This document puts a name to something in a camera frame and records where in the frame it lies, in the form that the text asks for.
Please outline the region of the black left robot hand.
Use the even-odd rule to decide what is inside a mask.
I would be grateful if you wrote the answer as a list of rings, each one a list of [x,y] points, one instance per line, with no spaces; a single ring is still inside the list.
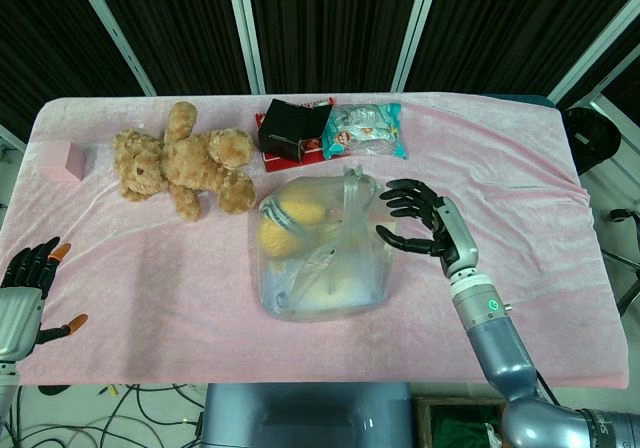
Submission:
[[[71,250],[54,237],[26,247],[10,260],[1,280],[1,368],[27,358],[37,345],[66,338],[88,320],[80,314],[55,328],[41,327],[45,302],[57,269]]]

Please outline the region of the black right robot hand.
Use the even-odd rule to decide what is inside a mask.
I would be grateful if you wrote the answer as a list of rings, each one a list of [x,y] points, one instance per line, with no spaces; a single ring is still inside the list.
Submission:
[[[386,183],[379,195],[394,218],[419,220],[430,232],[428,238],[404,238],[377,225],[376,232],[391,247],[409,253],[429,255],[440,260],[445,277],[453,280],[457,273],[475,270],[478,247],[455,203],[440,196],[423,182],[396,179]]]

